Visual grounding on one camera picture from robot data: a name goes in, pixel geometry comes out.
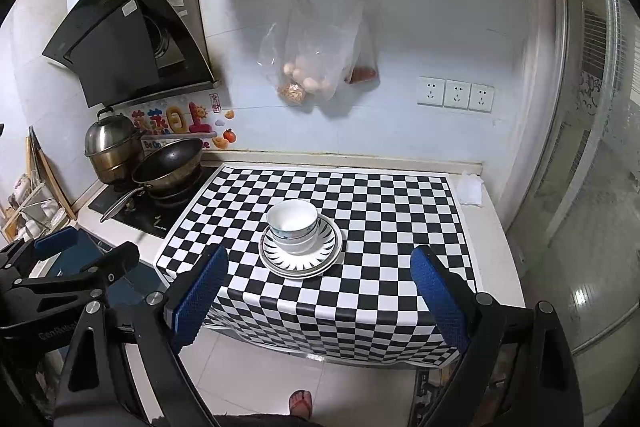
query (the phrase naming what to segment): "person's leg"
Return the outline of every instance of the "person's leg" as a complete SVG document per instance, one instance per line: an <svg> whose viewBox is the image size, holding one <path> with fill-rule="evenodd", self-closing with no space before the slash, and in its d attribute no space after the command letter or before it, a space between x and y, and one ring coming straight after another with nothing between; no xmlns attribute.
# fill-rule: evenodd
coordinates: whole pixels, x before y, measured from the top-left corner
<svg viewBox="0 0 640 427"><path fill-rule="evenodd" d="M312 412L311 393L301 389L289 397L289 415L216 415L216 420L222 427L322 427L310 421Z"/></svg>
<svg viewBox="0 0 640 427"><path fill-rule="evenodd" d="M311 401L311 393L309 391L300 389L299 391L295 391L289 397L290 415L309 421L311 420L312 412L313 404Z"/></svg>

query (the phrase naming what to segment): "white countertop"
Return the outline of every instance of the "white countertop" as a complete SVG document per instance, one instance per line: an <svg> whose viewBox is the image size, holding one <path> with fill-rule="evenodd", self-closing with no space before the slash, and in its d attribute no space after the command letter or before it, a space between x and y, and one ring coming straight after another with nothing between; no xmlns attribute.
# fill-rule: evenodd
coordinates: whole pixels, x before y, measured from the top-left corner
<svg viewBox="0 0 640 427"><path fill-rule="evenodd" d="M220 163L206 162L206 165L218 166ZM242 166L242 163L233 163L233 165L239 167ZM456 174L449 174L452 188L455 188L458 178L459 176ZM89 203L103 188L104 185L100 186L95 195L78 212L78 226L112 247L125 241L135 243L140 250L140 261L153 266L153 261L162 245L162 239L124 225L115 219L101 223L100 214L89 209ZM470 242L478 261L482 289L494 296L501 304L524 307L520 280L513 263L511 250L484 185L482 186L482 205L461 205Z"/></svg>

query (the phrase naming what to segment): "wok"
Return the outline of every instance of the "wok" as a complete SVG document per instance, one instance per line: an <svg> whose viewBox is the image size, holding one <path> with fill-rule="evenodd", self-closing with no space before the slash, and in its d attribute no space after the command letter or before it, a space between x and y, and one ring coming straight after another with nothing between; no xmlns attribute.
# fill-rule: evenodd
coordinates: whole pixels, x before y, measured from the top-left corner
<svg viewBox="0 0 640 427"><path fill-rule="evenodd" d="M202 140L199 138L178 140L152 152L131 174L131 179L140 187L134 188L113 203L102 214L100 222L115 216L139 192L146 190L152 198L156 196L158 199L171 193L172 188L180 187L194 173L200 165L201 156Z"/></svg>

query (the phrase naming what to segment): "black range hood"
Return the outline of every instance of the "black range hood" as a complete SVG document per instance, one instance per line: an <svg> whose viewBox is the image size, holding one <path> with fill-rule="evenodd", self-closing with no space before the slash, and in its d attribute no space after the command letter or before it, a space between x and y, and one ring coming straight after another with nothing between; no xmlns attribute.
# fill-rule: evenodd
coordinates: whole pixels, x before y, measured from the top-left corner
<svg viewBox="0 0 640 427"><path fill-rule="evenodd" d="M167 0L79 0L42 54L80 78L88 107L214 81Z"/></svg>

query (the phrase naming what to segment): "wall socket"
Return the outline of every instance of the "wall socket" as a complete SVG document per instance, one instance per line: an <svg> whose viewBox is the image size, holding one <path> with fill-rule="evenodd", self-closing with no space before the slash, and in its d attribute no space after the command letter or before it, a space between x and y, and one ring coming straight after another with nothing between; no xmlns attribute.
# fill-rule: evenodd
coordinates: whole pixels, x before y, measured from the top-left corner
<svg viewBox="0 0 640 427"><path fill-rule="evenodd" d="M444 105L446 107L466 109L469 106L470 92L471 84L457 80L447 80L447 87L444 91Z"/></svg>
<svg viewBox="0 0 640 427"><path fill-rule="evenodd" d="M482 84L471 85L471 96L469 97L469 109L473 111L491 112L494 106L495 89Z"/></svg>
<svg viewBox="0 0 640 427"><path fill-rule="evenodd" d="M428 78L421 76L417 83L417 101L424 105L442 105L444 99L444 84L442 78Z"/></svg>

